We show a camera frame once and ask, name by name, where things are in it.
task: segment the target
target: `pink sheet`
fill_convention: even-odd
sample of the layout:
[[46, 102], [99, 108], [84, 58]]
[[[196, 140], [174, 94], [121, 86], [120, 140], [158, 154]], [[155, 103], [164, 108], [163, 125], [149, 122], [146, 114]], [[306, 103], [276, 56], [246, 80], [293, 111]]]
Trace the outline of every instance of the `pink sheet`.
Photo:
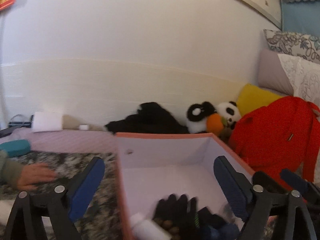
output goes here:
[[0, 144], [26, 139], [33, 151], [56, 153], [116, 153], [116, 140], [103, 131], [62, 130], [32, 132], [29, 128], [16, 129], [10, 136], [0, 138]]

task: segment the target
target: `open box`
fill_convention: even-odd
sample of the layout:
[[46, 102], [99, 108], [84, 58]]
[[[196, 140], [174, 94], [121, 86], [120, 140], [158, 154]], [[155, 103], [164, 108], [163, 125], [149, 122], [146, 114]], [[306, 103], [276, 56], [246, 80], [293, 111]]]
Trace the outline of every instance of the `open box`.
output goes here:
[[213, 174], [224, 155], [250, 181], [254, 171], [213, 134], [117, 133], [118, 206], [125, 240], [134, 239], [129, 218], [152, 218], [157, 202], [170, 194], [198, 197], [198, 210], [219, 213], [227, 200]]

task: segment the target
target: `white plastic bottle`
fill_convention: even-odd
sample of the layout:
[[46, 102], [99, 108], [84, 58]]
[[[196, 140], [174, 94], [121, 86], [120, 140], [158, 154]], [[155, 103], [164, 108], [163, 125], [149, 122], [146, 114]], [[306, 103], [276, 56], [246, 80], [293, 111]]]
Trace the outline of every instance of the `white plastic bottle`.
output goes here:
[[172, 236], [141, 213], [130, 217], [132, 233], [138, 240], [170, 240]]

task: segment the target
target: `black cloth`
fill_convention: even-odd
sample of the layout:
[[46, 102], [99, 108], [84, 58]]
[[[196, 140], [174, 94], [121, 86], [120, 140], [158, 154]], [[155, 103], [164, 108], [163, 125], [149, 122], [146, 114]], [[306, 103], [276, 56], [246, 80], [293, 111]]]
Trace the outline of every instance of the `black cloth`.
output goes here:
[[211, 226], [215, 229], [221, 229], [227, 222], [217, 214], [211, 214], [207, 207], [198, 211], [200, 226]]
[[188, 128], [180, 125], [177, 120], [156, 102], [143, 103], [137, 114], [132, 114], [124, 120], [113, 121], [105, 125], [108, 131], [157, 133], [157, 134], [186, 134]]
[[177, 198], [171, 194], [167, 200], [161, 199], [154, 212], [153, 221], [167, 230], [173, 237], [180, 240], [200, 240], [200, 232], [197, 227], [196, 197], [188, 200], [183, 194]]

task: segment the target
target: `yellow pillow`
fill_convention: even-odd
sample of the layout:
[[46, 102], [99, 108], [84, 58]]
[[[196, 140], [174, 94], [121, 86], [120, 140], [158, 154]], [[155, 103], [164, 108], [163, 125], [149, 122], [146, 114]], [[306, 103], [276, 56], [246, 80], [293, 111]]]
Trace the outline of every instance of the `yellow pillow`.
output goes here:
[[279, 98], [282, 98], [282, 96], [263, 90], [257, 86], [246, 84], [238, 97], [237, 107], [241, 116], [244, 116], [262, 106], [270, 105]]

